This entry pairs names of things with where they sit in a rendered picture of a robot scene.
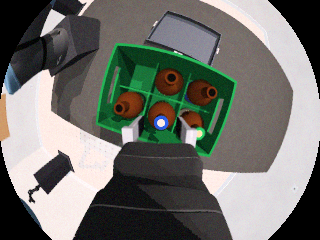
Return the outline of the green crate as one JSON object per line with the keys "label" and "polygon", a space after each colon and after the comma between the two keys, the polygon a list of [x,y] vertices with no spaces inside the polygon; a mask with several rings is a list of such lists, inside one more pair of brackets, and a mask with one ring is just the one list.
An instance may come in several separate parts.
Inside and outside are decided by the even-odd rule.
{"label": "green crate", "polygon": [[[110,103],[107,103],[116,66],[118,66],[119,69]],[[174,96],[163,97],[165,95],[162,95],[155,85],[156,75],[165,68],[176,69],[181,73],[184,79],[182,90]],[[206,106],[193,105],[184,99],[188,84],[197,79],[204,79],[217,89],[216,98]],[[176,132],[176,118],[179,115],[180,109],[190,108],[199,113],[204,120],[205,135],[203,139],[196,140],[195,149],[198,152],[198,155],[210,157],[226,123],[234,98],[236,85],[237,81],[226,74],[187,56],[149,46],[116,43],[102,82],[97,108],[96,125],[122,134],[121,129],[124,126],[129,126],[140,115],[144,116],[144,130],[138,140],[148,143],[182,143]],[[147,100],[144,110],[138,116],[131,119],[116,114],[114,105],[116,104],[118,97],[124,92],[134,92],[134,90],[142,93],[146,97]],[[170,98],[179,100],[180,102]],[[214,130],[212,134],[210,134],[209,130],[214,120],[220,98],[224,99],[223,105]],[[148,121],[149,109],[155,102],[160,100],[169,102],[176,114],[174,124],[165,130],[155,129]]]}

